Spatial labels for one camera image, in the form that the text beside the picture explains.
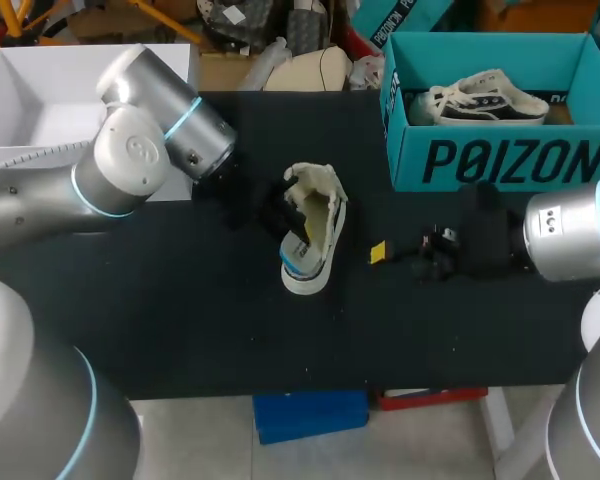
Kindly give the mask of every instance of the cardboard box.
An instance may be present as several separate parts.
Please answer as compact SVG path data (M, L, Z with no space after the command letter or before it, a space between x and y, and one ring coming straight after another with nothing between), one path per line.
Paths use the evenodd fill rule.
M453 0L367 0L351 23L358 33L383 48L394 31L428 32Z
M508 5L480 0L476 30L483 32L582 33L593 25L600 0L534 0Z
M188 44L147 45L182 79L189 77ZM106 111L96 95L100 74L128 45L0 49L0 164L59 145L60 154L22 167L49 168L77 162L82 142L93 140ZM188 177L173 167L151 199L190 198Z
M237 90L251 70L254 61L254 57L236 54L200 55L199 90L201 92Z
M591 36L396 33L385 54L380 102L396 190L455 191L489 180L503 191L534 192L600 179L600 51ZM409 125L403 92L491 68L522 90L565 101L574 124Z

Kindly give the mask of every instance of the blue crate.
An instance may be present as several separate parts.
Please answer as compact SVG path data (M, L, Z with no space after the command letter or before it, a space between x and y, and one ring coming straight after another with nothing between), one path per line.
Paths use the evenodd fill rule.
M253 411L262 445L363 427L366 392L303 392L255 395Z

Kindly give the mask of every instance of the shoe sole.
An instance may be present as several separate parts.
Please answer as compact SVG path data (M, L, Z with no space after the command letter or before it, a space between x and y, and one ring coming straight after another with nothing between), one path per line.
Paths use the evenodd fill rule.
M333 245L329 249L329 253L327 254L327 259L324 262L324 266L320 273L311 280L298 280L297 278L292 277L287 273L284 268L284 265L280 267L280 276L282 277L282 283L287 290L296 295L314 295L322 290L327 283L329 283L329 276L331 275L331 264L333 263L333 256L335 254L336 248L338 247L338 240L340 239L340 234L342 233L342 229L344 228L344 222L347 217L347 203L341 202L340 204L340 213L338 215L338 221L336 222L336 228L333 233Z
M459 120L457 118L444 118L440 117L436 122L436 125L443 126L462 126L462 125L542 125L544 124L544 117L533 118L530 120Z

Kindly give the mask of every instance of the white sneaker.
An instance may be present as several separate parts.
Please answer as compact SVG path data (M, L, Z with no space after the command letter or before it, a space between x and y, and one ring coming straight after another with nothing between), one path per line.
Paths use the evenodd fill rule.
M329 281L333 255L347 216L347 195L331 165L296 163L284 172L298 182L285 194L305 216L307 245L289 232L280 245L282 283L298 295L313 295Z
M549 105L516 88L502 70L487 70L414 99L411 125L542 125Z

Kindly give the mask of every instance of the shoe tongue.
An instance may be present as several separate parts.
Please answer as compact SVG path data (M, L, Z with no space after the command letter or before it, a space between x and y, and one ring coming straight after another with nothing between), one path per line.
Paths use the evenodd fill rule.
M459 87L464 93L487 93L498 90L499 80L495 75L485 74L483 77L460 80Z

